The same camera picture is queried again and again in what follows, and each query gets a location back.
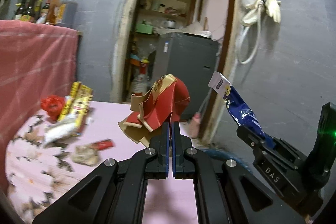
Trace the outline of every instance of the white hose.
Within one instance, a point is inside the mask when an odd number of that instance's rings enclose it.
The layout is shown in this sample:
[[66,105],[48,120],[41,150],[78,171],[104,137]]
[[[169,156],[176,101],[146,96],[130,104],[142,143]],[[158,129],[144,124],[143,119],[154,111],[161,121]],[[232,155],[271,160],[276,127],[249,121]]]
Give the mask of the white hose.
[[249,56],[248,59],[246,59],[245,61],[242,61],[241,57],[240,57],[240,52],[241,52],[241,48],[242,48],[242,44],[245,40],[245,37],[250,29],[251,26],[247,26],[245,27],[243,34],[241,35],[241,41],[238,44],[238,49],[237,49],[237,56],[238,56],[238,61],[240,64],[245,65],[248,64],[252,61],[252,59],[254,58],[255,54],[257,53],[258,50],[258,46],[259,46],[259,40],[260,40],[260,32],[261,32],[261,5],[258,6],[258,18],[257,18],[257,39],[253,48],[253,51],[251,53],[251,55]]

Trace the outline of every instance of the blue plastic packet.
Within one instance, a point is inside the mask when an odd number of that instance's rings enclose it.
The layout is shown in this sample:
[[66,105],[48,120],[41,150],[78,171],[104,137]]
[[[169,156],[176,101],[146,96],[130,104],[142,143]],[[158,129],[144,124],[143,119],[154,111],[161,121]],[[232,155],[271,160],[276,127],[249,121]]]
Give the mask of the blue plastic packet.
[[224,75],[215,71],[208,86],[213,88],[219,95],[223,96],[226,109],[238,126],[246,126],[256,135],[264,139],[269,148],[274,148],[275,142],[273,141],[273,138],[263,131],[254,112],[244,102],[239,93]]

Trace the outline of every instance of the red plastic bag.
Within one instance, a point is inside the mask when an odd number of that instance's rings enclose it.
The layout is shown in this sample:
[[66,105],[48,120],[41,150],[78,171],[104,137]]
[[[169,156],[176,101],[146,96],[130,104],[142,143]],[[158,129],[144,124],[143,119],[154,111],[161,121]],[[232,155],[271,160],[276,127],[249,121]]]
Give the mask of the red plastic bag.
[[50,118],[54,121],[60,115],[63,106],[65,105],[64,97],[50,95],[41,100],[41,109],[45,110]]

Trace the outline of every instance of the white bottle with yellow cap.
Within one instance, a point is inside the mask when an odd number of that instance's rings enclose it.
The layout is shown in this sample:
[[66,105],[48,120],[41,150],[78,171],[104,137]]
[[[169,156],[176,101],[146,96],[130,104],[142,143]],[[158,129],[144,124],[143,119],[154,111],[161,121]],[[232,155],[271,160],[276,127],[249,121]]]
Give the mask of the white bottle with yellow cap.
[[62,0],[56,18],[56,26],[72,28],[77,5],[77,0]]

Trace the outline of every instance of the tiled wall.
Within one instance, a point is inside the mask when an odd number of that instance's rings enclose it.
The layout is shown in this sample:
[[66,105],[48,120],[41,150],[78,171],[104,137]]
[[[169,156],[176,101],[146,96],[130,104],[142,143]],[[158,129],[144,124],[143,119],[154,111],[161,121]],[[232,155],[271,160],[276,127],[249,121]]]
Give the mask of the tiled wall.
[[[336,0],[281,2],[281,24],[265,19],[258,53],[250,64],[237,67],[233,85],[266,133],[308,155],[322,105],[336,103]],[[254,43],[255,36],[244,42],[249,51]],[[225,111],[214,142],[252,165],[252,150],[236,136],[236,128]],[[325,200],[335,187],[334,166]]]
[[78,80],[93,88],[94,100],[110,100],[111,56],[125,0],[78,0],[74,28],[83,32]]

